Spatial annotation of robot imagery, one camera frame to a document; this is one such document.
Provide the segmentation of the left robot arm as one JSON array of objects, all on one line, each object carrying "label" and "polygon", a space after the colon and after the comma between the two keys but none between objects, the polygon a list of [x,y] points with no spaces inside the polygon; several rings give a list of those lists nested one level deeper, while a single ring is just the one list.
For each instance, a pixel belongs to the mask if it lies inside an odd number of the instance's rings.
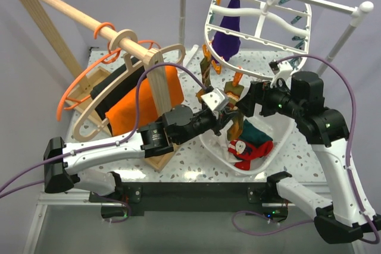
[{"label": "left robot arm", "polygon": [[97,171],[96,166],[166,155],[208,130],[220,135],[234,116],[228,108],[214,112],[204,107],[194,113],[188,106],[177,105],[156,121],[120,136],[85,143],[52,138],[43,155],[44,191],[55,194],[77,188],[116,202],[123,196],[120,175]]}]

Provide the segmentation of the white sock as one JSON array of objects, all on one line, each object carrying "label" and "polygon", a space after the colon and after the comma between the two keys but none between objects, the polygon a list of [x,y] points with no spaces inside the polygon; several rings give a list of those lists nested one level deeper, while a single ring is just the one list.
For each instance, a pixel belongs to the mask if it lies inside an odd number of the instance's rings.
[{"label": "white sock", "polygon": [[222,157],[227,162],[234,162],[235,157],[228,151],[229,141],[226,139],[226,135],[216,136],[213,135],[211,143],[217,145],[222,153]]}]

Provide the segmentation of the striped olive sock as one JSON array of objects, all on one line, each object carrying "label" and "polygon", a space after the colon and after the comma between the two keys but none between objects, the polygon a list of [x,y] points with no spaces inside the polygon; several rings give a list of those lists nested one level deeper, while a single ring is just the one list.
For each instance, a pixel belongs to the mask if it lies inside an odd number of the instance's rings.
[{"label": "striped olive sock", "polygon": [[227,81],[224,86],[224,93],[229,98],[229,108],[234,112],[232,125],[227,129],[227,140],[237,140],[243,132],[243,113],[236,106],[240,100],[244,87],[240,84],[233,84],[233,81]]},{"label": "striped olive sock", "polygon": [[198,99],[198,102],[202,102],[201,96],[210,92],[213,87],[211,85],[210,80],[210,69],[211,69],[211,60],[207,57],[204,57],[203,60],[200,62],[200,68],[201,68],[201,76],[202,76],[202,84],[206,87],[206,89],[201,89],[199,92],[197,92],[196,97]]}]

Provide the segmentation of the red santa sock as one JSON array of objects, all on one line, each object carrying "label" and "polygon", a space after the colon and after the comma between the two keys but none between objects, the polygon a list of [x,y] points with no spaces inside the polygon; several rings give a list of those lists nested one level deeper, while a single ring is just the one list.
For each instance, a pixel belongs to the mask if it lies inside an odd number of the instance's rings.
[{"label": "red santa sock", "polygon": [[251,161],[242,160],[236,162],[234,166],[239,170],[249,171],[251,169]]},{"label": "red santa sock", "polygon": [[253,159],[267,156],[273,149],[273,142],[267,141],[259,147],[244,140],[233,140],[228,145],[228,152],[241,161],[252,161]]}]

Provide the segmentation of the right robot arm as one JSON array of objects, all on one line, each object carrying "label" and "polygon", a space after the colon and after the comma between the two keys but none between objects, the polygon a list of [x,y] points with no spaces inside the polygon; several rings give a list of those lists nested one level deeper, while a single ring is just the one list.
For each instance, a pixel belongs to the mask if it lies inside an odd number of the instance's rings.
[{"label": "right robot arm", "polygon": [[310,71],[295,73],[290,86],[282,79],[275,87],[268,81],[252,81],[237,107],[246,117],[260,105],[263,117],[281,114],[293,119],[317,156],[332,197],[314,193],[282,171],[267,179],[267,199],[292,202],[313,220],[326,243],[352,243],[363,240],[365,233],[380,231],[380,215],[370,206],[347,152],[350,133],[345,119],[324,106],[323,88],[322,79]]}]

